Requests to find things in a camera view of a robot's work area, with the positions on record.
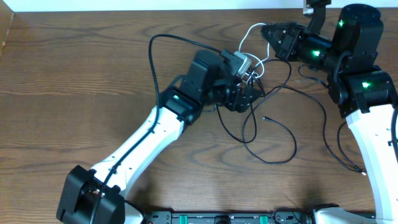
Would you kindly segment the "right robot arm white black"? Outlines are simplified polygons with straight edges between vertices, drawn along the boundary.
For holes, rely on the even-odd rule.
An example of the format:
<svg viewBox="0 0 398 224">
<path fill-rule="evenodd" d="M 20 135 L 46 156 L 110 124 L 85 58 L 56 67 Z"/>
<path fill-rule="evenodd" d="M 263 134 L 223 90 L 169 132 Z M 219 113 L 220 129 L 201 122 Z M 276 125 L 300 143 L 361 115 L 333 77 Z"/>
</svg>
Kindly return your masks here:
<svg viewBox="0 0 398 224">
<path fill-rule="evenodd" d="M 303 62 L 327 73 L 328 93 L 353 133 L 374 196 L 372 218 L 336 205 L 314 208 L 304 223 L 397 222 L 397 91 L 391 76 L 375 64 L 383 33 L 381 13 L 366 4 L 349 4 L 340 13 L 332 39 L 320 31 L 326 1 L 307 1 L 312 20 L 265 25 L 261 35 L 277 58 Z"/>
</svg>

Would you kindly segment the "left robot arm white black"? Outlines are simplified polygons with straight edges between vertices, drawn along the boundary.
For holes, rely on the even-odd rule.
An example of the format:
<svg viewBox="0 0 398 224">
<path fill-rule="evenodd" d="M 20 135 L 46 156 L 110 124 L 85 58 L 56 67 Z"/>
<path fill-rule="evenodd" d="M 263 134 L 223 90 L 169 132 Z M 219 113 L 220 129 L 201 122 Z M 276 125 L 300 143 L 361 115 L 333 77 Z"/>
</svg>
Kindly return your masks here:
<svg viewBox="0 0 398 224">
<path fill-rule="evenodd" d="M 143 212 L 126 201 L 150 163 L 201 115 L 204 106 L 222 105 L 245 112 L 261 95 L 242 87 L 251 59 L 241 52 L 199 50 L 187 74 L 159 95 L 141 127 L 116 151 L 90 170 L 76 166 L 65 179 L 56 218 L 62 223 L 132 223 Z"/>
</svg>

